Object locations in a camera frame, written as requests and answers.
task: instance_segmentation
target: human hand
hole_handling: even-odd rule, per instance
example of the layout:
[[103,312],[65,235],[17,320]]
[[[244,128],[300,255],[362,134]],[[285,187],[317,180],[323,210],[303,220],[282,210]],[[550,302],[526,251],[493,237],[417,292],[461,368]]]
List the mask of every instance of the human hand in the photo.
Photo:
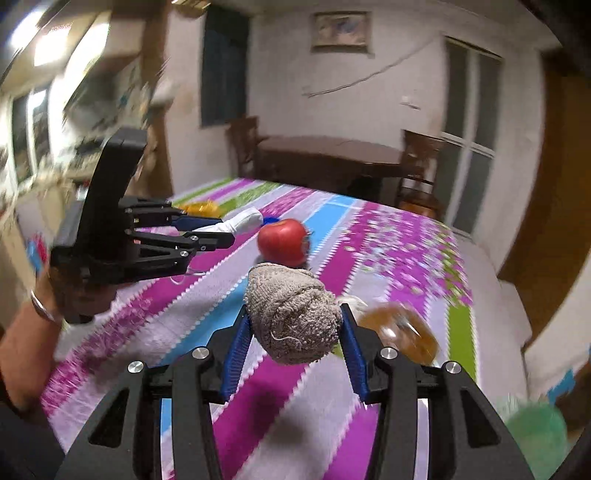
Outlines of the human hand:
[[54,318],[69,313],[92,317],[109,310],[117,290],[122,287],[84,283],[48,266],[37,279],[35,296]]

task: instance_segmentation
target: wrist bracelet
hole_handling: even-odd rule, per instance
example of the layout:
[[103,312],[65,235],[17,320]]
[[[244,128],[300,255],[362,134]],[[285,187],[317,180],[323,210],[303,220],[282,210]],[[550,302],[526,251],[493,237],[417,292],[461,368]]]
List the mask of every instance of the wrist bracelet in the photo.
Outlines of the wrist bracelet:
[[47,309],[43,306],[43,304],[39,301],[39,299],[35,296],[35,292],[31,290],[31,303],[33,304],[33,308],[37,314],[49,322],[56,323],[61,325],[61,319],[56,319],[51,313],[47,311]]

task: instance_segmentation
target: green stripe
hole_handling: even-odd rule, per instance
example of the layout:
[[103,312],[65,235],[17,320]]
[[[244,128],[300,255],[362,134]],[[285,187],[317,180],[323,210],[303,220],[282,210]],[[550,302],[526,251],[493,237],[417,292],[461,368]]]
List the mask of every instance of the green stripe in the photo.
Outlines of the green stripe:
[[458,362],[476,382],[476,352],[468,305],[450,304],[447,312],[447,335],[449,359]]
[[222,216],[226,215],[228,212],[231,212],[232,210],[244,207],[247,203],[259,198],[261,195],[275,190],[279,186],[280,184],[278,183],[266,181],[258,187],[242,192],[240,195],[237,195],[234,198],[231,198],[227,202],[224,202],[220,205]]
[[221,186],[225,185],[226,183],[230,183],[232,180],[234,180],[234,179],[232,179],[232,178],[223,179],[223,180],[220,180],[219,182],[212,183],[211,185],[207,185],[206,187],[203,187],[202,189],[195,190],[194,192],[191,192],[188,195],[185,195],[184,197],[179,198],[178,200],[175,200],[173,202],[173,205],[175,207],[177,207],[178,205],[183,204],[187,200],[191,200],[192,198],[202,195],[205,192],[209,192],[209,190],[217,189],[218,187],[221,187]]

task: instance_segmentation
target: wooden table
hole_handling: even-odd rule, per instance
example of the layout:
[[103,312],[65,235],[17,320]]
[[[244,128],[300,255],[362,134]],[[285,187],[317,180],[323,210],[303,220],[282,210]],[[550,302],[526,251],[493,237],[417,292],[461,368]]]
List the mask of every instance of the wooden table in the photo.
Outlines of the wooden table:
[[386,145],[338,137],[271,137],[259,144],[265,179],[344,192],[358,177],[403,177],[413,172],[402,152]]

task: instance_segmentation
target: striped tablecloth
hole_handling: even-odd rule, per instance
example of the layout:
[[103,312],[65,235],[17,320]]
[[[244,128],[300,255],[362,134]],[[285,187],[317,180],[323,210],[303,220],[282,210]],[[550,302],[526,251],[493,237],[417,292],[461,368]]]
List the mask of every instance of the striped tablecloth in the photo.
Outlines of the striped tablecloth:
[[[178,202],[212,199],[232,216],[247,207],[296,218],[311,231],[310,269],[336,295],[368,303],[401,301],[429,323],[441,352],[478,380],[472,301],[451,231],[429,218],[376,203],[257,180],[222,180]],[[256,233],[232,248],[196,256],[204,277],[143,281],[122,290],[110,312],[64,331],[43,407],[65,449],[118,375],[133,360],[167,364],[233,323],[246,275],[259,257]],[[426,419],[419,404],[420,424]],[[253,340],[238,391],[212,406],[226,480],[362,480],[378,418],[359,403],[344,362],[328,355],[311,365],[279,366]],[[163,405],[162,460],[174,476],[170,403]],[[427,467],[419,435],[417,475]]]

